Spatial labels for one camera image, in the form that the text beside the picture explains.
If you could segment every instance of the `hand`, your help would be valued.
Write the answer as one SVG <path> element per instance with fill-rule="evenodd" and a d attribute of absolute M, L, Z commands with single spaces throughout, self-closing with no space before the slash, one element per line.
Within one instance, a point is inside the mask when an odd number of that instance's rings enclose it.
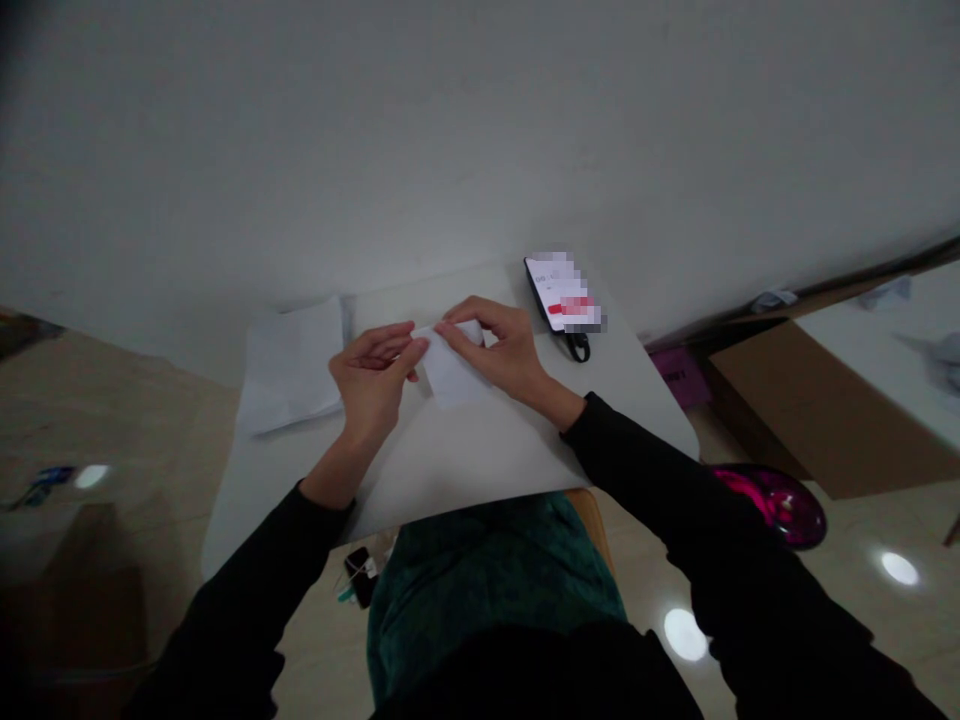
<path fill-rule="evenodd" d="M 467 320 L 479 320 L 485 330 L 497 337 L 497 342 L 489 348 L 474 345 L 454 327 L 455 323 Z M 526 310 L 471 295 L 448 310 L 434 329 L 464 360 L 514 400 L 524 402 L 534 386 L 548 377 L 537 357 Z"/>
<path fill-rule="evenodd" d="M 346 415 L 343 434 L 351 441 L 379 449 L 396 427 L 404 378 L 417 382 L 414 367 L 430 344 L 413 340 L 411 330 L 412 321 L 367 330 L 330 360 Z"/>
<path fill-rule="evenodd" d="M 479 320 L 497 342 L 474 345 L 454 323 Z M 566 432 L 586 407 L 586 400 L 550 377 L 537 357 L 526 310 L 471 295 L 451 308 L 434 328 L 453 350 L 492 384 L 528 405 L 560 432 Z"/>

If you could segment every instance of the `chair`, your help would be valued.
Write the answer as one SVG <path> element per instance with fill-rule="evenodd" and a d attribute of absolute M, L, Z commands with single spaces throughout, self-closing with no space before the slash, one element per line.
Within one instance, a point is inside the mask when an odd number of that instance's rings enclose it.
<path fill-rule="evenodd" d="M 589 490 L 585 488 L 574 488 L 563 493 L 567 500 L 573 505 L 573 509 L 580 516 L 580 521 L 587 529 L 587 535 L 593 541 L 594 547 L 600 553 L 600 557 L 607 564 L 613 579 L 617 579 L 617 572 L 613 569 L 613 558 L 610 557 L 610 546 L 607 544 L 607 533 L 603 529 L 603 517 L 600 515 L 600 507 L 597 505 L 597 499 Z"/>

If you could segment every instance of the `wrist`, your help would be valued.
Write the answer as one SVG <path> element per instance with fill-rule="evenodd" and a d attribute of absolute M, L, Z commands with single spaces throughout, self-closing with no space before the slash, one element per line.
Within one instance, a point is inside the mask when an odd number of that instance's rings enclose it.
<path fill-rule="evenodd" d="M 545 417 L 560 432 L 566 432 L 583 414 L 587 401 L 546 373 L 531 384 L 524 405 Z"/>
<path fill-rule="evenodd" d="M 369 434 L 340 434 L 300 483 L 300 492 L 311 502 L 331 510 L 347 508 L 363 476 L 383 444 Z"/>

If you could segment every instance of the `stack of paper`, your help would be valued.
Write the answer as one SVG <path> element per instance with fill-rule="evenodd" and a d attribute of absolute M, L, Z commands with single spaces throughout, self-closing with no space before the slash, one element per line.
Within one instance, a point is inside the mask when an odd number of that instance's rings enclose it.
<path fill-rule="evenodd" d="M 343 350 L 340 298 L 294 312 L 263 315 L 247 331 L 247 369 L 237 428 L 259 435 L 342 407 L 327 370 Z"/>

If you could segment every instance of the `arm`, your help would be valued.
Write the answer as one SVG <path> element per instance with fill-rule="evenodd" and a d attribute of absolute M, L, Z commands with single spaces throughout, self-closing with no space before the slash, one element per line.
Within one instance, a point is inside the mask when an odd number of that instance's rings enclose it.
<path fill-rule="evenodd" d="M 499 342 L 479 348 L 461 339 L 452 324 L 470 318 Z M 690 580 L 697 623 L 713 638 L 740 717 L 817 717 L 838 706 L 851 717 L 943 717 L 777 543 L 749 500 L 596 395 L 581 398 L 547 376 L 526 313 L 468 298 L 444 319 L 437 330 L 450 346 L 550 420 L 590 480 L 666 544 Z"/>
<path fill-rule="evenodd" d="M 368 331 L 330 362 L 343 433 L 194 597 L 127 717 L 269 718 L 283 629 L 323 572 L 357 488 L 396 426 L 404 378 L 426 341 L 413 323 Z"/>

